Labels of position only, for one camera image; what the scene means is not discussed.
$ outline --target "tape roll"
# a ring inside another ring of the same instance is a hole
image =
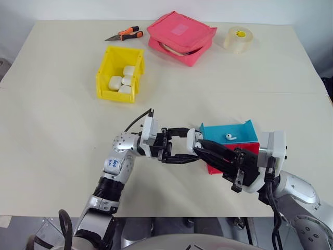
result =
[[[235,26],[229,29],[228,35],[224,40],[223,47],[235,54],[240,54],[249,47],[253,40],[253,34],[250,30]]]

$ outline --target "black cable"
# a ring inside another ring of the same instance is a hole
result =
[[[274,217],[276,217],[276,223],[274,223],[274,229],[272,232],[272,243],[273,243],[273,248],[274,250],[277,250],[277,246],[276,246],[276,239],[278,240],[278,245],[279,245],[279,249],[283,250],[282,248],[282,243],[281,243],[281,238],[277,237],[277,235],[279,234],[279,228],[282,224],[282,217],[277,209],[277,205],[276,202],[273,198],[273,191],[272,191],[272,183],[268,182],[266,183],[266,190],[267,190],[267,196],[268,196],[268,202],[274,212]]]
[[[245,222],[246,234],[248,235],[249,244],[253,245],[253,240],[252,240],[252,236],[251,236],[251,229],[250,229],[250,226],[249,226],[248,217],[244,217],[244,222]]]
[[[31,235],[28,238],[27,244],[25,245],[25,250],[34,250],[35,249],[35,235]]]
[[[138,120],[140,120],[143,116],[149,115],[150,117],[153,116],[154,110],[153,109],[148,109],[146,112],[144,112],[142,115],[140,115],[138,118],[136,118],[134,121],[131,122],[131,124],[124,130],[124,132],[127,132],[133,124],[135,124]]]
[[[275,225],[275,223],[276,223],[276,220],[277,220],[277,216],[274,215],[274,225]],[[277,239],[277,243],[278,243],[278,245],[279,245],[279,248],[280,248],[280,249],[283,249],[283,247],[282,247],[282,242],[281,242],[281,236],[280,236],[280,232],[279,232],[279,231],[277,231],[276,239]]]
[[[71,250],[73,240],[73,227],[71,218],[65,210],[61,209],[59,210],[59,220],[62,234],[65,237],[65,246],[63,247],[63,250]]]
[[[42,246],[46,249],[51,249],[52,247],[54,247],[51,244],[48,244],[47,242],[43,241],[41,238],[39,238],[37,235],[35,235],[34,238],[35,243],[37,243],[39,246]]]
[[[283,250],[281,237],[279,234],[279,228],[282,224],[282,217],[278,211],[276,201],[273,196],[273,183],[275,182],[275,163],[276,159],[272,156],[268,159],[267,169],[265,174],[265,186],[268,203],[271,206],[274,213],[274,229],[272,231],[272,244],[274,250],[277,250],[276,240],[280,250]]]

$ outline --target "silver robot arm segment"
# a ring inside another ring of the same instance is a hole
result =
[[[144,153],[138,148],[138,134],[122,132],[113,140],[112,150],[104,162],[98,186],[90,196],[74,232],[72,249],[110,249],[124,185],[133,170],[134,159]],[[63,249],[63,243],[54,249]]]
[[[333,249],[333,207],[319,199],[311,184],[281,171],[273,194],[305,250]]]

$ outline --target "red box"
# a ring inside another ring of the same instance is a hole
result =
[[[235,143],[235,144],[224,144],[227,148],[234,150],[235,148],[239,147],[242,149],[246,149],[248,151],[253,152],[254,154],[259,154],[259,142],[249,142],[249,143]],[[208,173],[209,174],[216,174],[216,173],[222,173],[221,171],[217,170],[216,168],[213,168],[212,166],[207,164]]]

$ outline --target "pink pouch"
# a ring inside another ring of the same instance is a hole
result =
[[[212,45],[217,28],[173,11],[155,21],[147,28],[148,45],[183,63],[192,66]],[[167,45],[176,53],[165,49]]]

